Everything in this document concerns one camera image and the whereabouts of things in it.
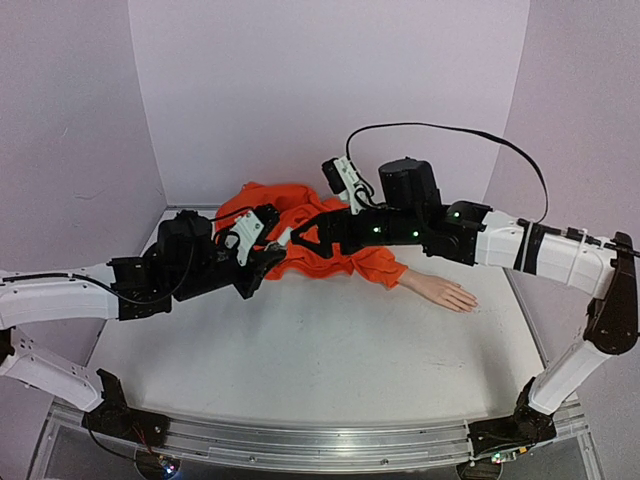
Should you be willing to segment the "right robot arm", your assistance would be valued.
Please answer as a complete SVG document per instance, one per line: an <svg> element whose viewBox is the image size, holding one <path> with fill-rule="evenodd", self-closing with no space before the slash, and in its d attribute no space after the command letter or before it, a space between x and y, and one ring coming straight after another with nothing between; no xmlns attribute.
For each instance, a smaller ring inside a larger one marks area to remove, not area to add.
<svg viewBox="0 0 640 480"><path fill-rule="evenodd" d="M365 182L349 159L328 160L322 170L347 206L319 214L291 233L293 244L320 257L353 255L374 246L419 245L428 257L511 269L590 295L581 338L525 385L514 412L469 425L475 457L554 439L554 415L561 404L605 361L636 345L639 254L629 235L593 237L469 201L445 205L432 166L424 160L404 158L379 168L385 197L381 207L367 204Z"/></svg>

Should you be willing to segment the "clear nail polish bottle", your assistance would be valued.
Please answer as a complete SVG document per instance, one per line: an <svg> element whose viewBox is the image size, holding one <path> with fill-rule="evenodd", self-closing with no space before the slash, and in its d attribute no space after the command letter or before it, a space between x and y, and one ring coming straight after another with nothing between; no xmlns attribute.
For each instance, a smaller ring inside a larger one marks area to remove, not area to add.
<svg viewBox="0 0 640 480"><path fill-rule="evenodd" d="M267 252L283 252L286 253L287 251L287 245L286 244L281 244L279 242L270 242L266 247L265 250Z"/></svg>

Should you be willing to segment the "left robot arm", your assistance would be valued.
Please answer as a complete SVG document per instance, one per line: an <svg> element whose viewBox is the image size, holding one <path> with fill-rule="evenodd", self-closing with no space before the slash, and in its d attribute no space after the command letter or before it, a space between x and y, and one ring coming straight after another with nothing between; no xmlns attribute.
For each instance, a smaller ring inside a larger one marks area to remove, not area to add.
<svg viewBox="0 0 640 480"><path fill-rule="evenodd" d="M250 298L286 255L267 242L280 215L271 204L224 215L228 226L194 210L162 221L143 255L66 272L1 274L1 373L51 393L83 411L91 431L140 437L160 433L162 416L131 408L117 376L90 372L39 349L22 326L71 319L128 321L171 311L184 302L232 286Z"/></svg>

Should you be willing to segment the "white nail polish cap brush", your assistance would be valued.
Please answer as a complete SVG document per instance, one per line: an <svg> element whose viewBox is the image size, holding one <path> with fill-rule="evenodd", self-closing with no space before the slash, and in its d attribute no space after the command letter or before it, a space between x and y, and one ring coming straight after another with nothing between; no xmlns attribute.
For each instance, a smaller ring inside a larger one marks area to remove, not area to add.
<svg viewBox="0 0 640 480"><path fill-rule="evenodd" d="M281 248L286 248L290 242L291 238L291 230L289 228L285 229L282 234L277 239L277 244Z"/></svg>

